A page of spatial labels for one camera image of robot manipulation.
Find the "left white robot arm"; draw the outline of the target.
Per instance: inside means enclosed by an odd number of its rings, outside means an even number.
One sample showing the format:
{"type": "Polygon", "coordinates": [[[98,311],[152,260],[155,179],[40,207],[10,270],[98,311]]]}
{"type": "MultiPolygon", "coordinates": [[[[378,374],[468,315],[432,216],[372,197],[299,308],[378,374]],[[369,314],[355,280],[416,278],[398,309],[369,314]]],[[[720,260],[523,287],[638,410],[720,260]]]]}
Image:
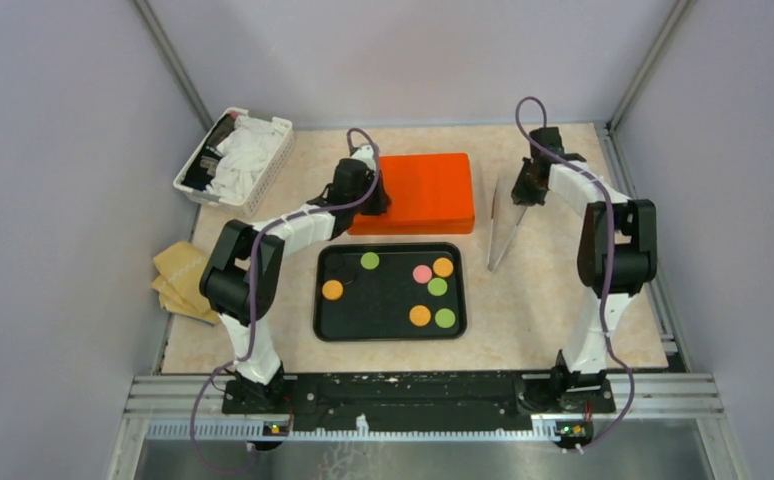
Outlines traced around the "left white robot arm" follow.
{"type": "Polygon", "coordinates": [[[265,317],[275,300],[285,258],[313,244],[344,235],[359,216],[387,212],[390,200],[374,144],[352,146],[335,167],[332,181],[315,198],[274,219],[223,227],[199,282],[228,332],[235,377],[249,382],[246,401],[260,413],[282,404],[282,361],[265,317]]]}

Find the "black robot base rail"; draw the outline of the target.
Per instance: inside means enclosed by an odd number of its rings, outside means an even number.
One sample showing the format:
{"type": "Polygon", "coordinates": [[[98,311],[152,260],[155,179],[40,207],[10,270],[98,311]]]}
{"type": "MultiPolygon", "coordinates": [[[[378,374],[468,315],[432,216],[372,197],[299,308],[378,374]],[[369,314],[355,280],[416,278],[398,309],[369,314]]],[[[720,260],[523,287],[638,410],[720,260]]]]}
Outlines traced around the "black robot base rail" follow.
{"type": "Polygon", "coordinates": [[[222,411],[278,415],[265,433],[486,434],[528,432],[539,415],[564,414],[551,433],[561,446],[590,442],[596,414],[617,402],[605,376],[571,384],[558,368],[540,371],[280,372],[261,387],[241,376],[225,384],[222,411]]]}

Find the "orange box lid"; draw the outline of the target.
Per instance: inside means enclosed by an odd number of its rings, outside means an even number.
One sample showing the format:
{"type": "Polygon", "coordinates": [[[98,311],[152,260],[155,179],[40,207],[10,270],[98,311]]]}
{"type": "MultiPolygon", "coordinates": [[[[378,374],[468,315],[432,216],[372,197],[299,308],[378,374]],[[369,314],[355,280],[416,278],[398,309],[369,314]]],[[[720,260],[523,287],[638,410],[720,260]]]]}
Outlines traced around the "orange box lid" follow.
{"type": "Polygon", "coordinates": [[[386,214],[403,222],[475,218],[472,172],[465,153],[383,156],[380,169],[391,198],[386,214]]]}

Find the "metal tongs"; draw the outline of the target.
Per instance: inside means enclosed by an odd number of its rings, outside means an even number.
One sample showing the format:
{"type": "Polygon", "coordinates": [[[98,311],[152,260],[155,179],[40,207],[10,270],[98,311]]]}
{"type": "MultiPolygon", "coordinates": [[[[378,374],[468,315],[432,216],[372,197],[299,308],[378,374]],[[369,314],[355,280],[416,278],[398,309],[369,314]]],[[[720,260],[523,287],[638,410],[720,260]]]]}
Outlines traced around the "metal tongs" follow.
{"type": "Polygon", "coordinates": [[[491,201],[487,269],[495,273],[506,258],[528,209],[514,202],[515,175],[500,172],[491,201]]]}

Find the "orange cookie box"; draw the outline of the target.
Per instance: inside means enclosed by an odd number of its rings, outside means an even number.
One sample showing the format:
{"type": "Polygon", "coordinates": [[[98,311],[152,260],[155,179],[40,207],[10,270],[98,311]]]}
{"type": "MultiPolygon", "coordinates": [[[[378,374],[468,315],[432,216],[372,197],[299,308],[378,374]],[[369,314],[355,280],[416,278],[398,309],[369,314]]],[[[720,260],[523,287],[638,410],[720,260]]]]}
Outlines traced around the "orange cookie box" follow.
{"type": "Polygon", "coordinates": [[[403,222],[386,215],[357,216],[348,230],[348,234],[353,236],[463,235],[472,233],[474,225],[474,217],[403,222]]]}

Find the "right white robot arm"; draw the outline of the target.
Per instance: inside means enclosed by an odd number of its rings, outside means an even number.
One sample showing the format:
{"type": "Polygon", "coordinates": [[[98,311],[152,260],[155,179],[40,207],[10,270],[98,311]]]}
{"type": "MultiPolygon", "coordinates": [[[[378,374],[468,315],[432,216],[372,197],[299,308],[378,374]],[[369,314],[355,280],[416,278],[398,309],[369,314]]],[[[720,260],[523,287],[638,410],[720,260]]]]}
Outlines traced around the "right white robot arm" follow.
{"type": "Polygon", "coordinates": [[[656,207],[618,192],[581,155],[565,153],[558,128],[541,127],[524,135],[530,155],[512,188],[513,203],[540,206],[554,193],[582,220],[576,256],[585,288],[580,320],[558,354],[549,385],[552,404],[575,412],[591,390],[603,385],[617,325],[656,276],[656,207]]]}

